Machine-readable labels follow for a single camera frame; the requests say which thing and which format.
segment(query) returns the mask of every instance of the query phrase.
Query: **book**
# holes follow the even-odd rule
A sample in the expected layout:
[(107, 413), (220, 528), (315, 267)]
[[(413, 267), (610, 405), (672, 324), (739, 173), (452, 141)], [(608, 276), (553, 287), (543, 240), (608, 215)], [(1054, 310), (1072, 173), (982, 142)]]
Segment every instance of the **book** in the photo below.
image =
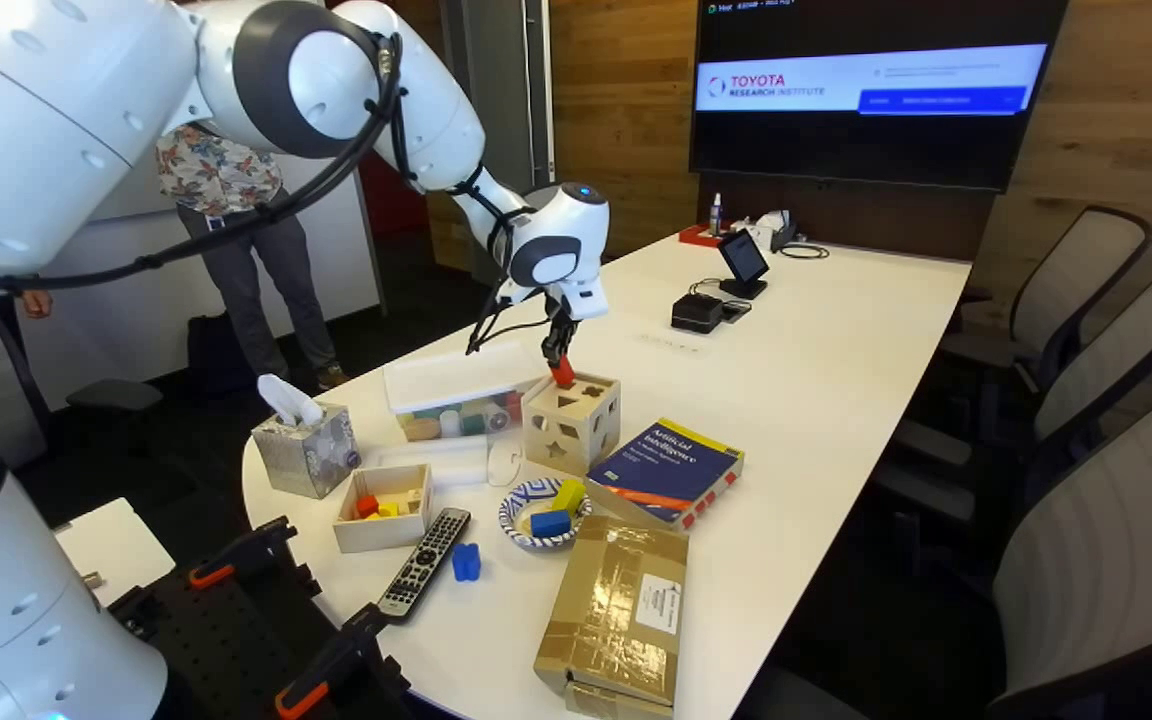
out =
[(687, 532), (739, 469), (739, 449), (665, 417), (604, 457), (587, 478)]

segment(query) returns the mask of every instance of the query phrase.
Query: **remote control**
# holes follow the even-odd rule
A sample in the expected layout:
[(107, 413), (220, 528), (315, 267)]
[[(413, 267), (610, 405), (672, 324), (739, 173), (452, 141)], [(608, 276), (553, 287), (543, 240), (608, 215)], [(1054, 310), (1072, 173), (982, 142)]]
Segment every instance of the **remote control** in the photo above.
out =
[(378, 615), (388, 615), (392, 622), (404, 622), (417, 604), (424, 600), (427, 582), (440, 575), (440, 566), (446, 563), (455, 541), (467, 528), (467, 513), (462, 507), (444, 507), (431, 528), (421, 537), (421, 542), (413, 547), (407, 563), (401, 566), (401, 575), (384, 589), (378, 595)]

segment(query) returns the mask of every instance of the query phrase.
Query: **mesh chair back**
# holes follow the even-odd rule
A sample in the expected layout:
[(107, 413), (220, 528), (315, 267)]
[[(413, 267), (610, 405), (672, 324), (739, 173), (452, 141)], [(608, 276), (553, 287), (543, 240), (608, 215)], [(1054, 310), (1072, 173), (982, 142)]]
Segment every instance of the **mesh chair back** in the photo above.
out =
[(1028, 376), (1047, 386), (1086, 306), (1148, 249), (1148, 222), (1112, 206), (1082, 206), (1010, 305), (1010, 338)]
[(1030, 433), (1064, 444), (1152, 371), (1152, 284), (1051, 378)]
[(1152, 413), (1016, 522), (991, 592), (1003, 701), (1082, 687), (1152, 657)]

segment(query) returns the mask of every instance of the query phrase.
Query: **box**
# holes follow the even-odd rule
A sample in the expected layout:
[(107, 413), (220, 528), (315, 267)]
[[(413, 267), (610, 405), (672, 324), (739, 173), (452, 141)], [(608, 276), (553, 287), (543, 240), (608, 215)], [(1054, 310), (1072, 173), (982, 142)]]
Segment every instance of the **box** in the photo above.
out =
[(665, 417), (604, 457), (587, 478), (687, 532), (739, 469), (739, 449)]
[[(404, 516), (354, 516), (358, 491), (370, 491), (378, 505), (401, 499)], [(354, 469), (348, 491), (334, 507), (331, 532), (344, 552), (417, 542), (427, 528), (427, 463), (404, 469)]]
[(517, 344), (475, 357), (421, 357), (384, 376), (388, 409), (407, 444), (517, 427), (518, 394), (531, 385), (537, 357)]
[(619, 385), (577, 376), (571, 386), (553, 378), (523, 394), (523, 457), (585, 474), (619, 441)]
[(295, 497), (327, 497), (363, 457), (351, 441), (348, 409), (321, 405), (315, 423), (257, 423), (267, 482)]
[(687, 589), (687, 537), (593, 513), (537, 648), (537, 674), (571, 712), (672, 717)]

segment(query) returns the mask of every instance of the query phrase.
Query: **bottle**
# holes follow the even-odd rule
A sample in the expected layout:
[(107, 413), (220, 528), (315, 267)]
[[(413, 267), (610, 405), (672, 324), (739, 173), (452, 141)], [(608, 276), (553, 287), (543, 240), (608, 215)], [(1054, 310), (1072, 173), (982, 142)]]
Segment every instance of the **bottle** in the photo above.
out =
[(710, 201), (708, 201), (708, 234), (710, 240), (724, 234), (724, 193), (710, 193)]

